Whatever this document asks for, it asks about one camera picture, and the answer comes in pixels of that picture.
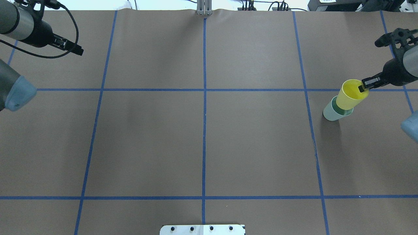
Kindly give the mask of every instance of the white label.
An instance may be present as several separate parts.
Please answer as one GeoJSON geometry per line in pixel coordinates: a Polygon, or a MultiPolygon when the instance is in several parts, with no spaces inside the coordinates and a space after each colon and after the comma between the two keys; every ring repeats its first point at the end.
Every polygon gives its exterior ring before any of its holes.
{"type": "Polygon", "coordinates": [[[327,8],[328,6],[321,6],[321,7],[318,7],[316,11],[326,11],[327,8]]]}

